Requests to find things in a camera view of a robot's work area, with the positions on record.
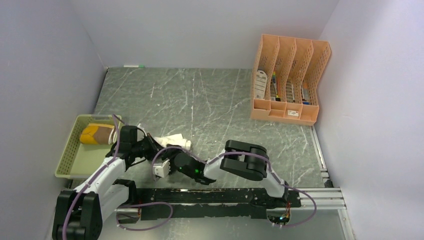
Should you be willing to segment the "yellow brown bear towel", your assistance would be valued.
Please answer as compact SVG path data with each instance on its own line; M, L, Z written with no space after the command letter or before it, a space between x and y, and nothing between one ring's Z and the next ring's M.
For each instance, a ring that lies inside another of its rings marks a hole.
M80 134L79 140L85 145L111 145L117 138L114 125L89 123Z

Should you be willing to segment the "white towel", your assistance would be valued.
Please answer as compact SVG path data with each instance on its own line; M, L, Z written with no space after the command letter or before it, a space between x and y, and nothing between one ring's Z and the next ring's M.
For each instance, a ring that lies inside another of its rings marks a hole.
M163 148L167 146L178 146L188 151L191 149L191 141L184 138L181 133L162 137L155 136L153 139Z

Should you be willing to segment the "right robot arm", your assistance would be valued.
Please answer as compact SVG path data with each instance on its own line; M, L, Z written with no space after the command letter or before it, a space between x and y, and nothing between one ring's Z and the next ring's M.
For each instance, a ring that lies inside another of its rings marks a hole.
M261 145L227 140L218 156L202 162L190 153L180 150L170 160L170 172L180 172L195 182L210 185L224 173L259 182L275 207L282 207L289 200L287 182L272 169L267 149Z

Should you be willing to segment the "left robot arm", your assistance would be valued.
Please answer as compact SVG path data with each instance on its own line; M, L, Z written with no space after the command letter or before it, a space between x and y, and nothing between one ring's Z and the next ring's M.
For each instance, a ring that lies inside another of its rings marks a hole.
M54 240L97 240L115 209L138 203L135 182L120 177L137 158L152 161L162 149L149 133L139 139L138 130L134 125L123 126L100 167L81 185L60 192L52 226Z

